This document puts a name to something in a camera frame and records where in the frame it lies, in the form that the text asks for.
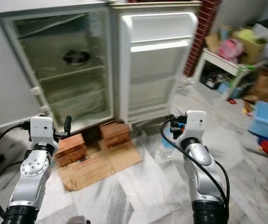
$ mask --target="blue plastic basket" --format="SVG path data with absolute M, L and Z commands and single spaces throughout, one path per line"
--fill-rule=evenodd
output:
M 254 109 L 254 119 L 249 125 L 250 132 L 268 138 L 268 103 L 258 101 Z

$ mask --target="plastic bottle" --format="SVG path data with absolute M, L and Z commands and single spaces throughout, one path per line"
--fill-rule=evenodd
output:
M 164 134 L 166 137 L 171 140 L 172 142 L 175 142 L 173 140 L 173 134 L 170 132 L 170 123 L 168 123 L 165 128 L 164 128 Z M 160 141 L 158 142 L 158 148 L 157 148 L 157 153 L 161 157 L 167 157 L 169 158 L 172 153 L 174 152 L 175 148 L 169 144 L 162 136 L 160 138 Z

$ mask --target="red brick column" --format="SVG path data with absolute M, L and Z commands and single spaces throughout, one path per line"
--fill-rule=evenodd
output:
M 218 6 L 222 0 L 202 0 L 202 6 L 198 12 L 198 28 L 188 56 L 184 75 L 190 77 L 193 75 L 197 61 L 202 53 L 205 37 L 208 36 L 211 26 L 214 22 Z

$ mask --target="white stool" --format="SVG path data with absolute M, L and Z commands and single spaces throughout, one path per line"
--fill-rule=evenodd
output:
M 246 66 L 243 64 L 235 64 L 235 63 L 229 62 L 229 61 L 223 59 L 222 57 L 220 57 L 216 54 L 213 54 L 212 52 L 210 52 L 208 50 L 208 48 L 204 48 L 203 53 L 202 53 L 202 55 L 197 63 L 196 69 L 194 71 L 194 74 L 192 77 L 193 81 L 199 82 L 206 61 L 218 66 L 219 68 L 223 69 L 224 71 L 227 71 L 228 73 L 232 74 L 233 76 L 236 76 L 236 78 L 234 79 L 234 81 L 232 83 L 232 86 L 222 95 L 223 100 L 228 100 L 230 95 L 232 94 L 233 90 L 237 87 L 237 85 L 241 81 L 241 79 L 245 75 L 249 74 L 249 72 L 252 71 L 250 69 L 247 69 Z M 257 68 L 257 67 L 263 65 L 265 62 L 266 61 L 262 61 L 262 62 L 259 62 L 257 64 L 254 64 L 253 66 L 255 68 Z

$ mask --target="refrigerator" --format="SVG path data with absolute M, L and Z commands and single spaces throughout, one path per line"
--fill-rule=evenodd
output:
M 169 113 L 200 1 L 32 4 L 0 12 L 0 24 L 57 128 L 67 115 L 75 133 L 114 118 L 131 125 Z

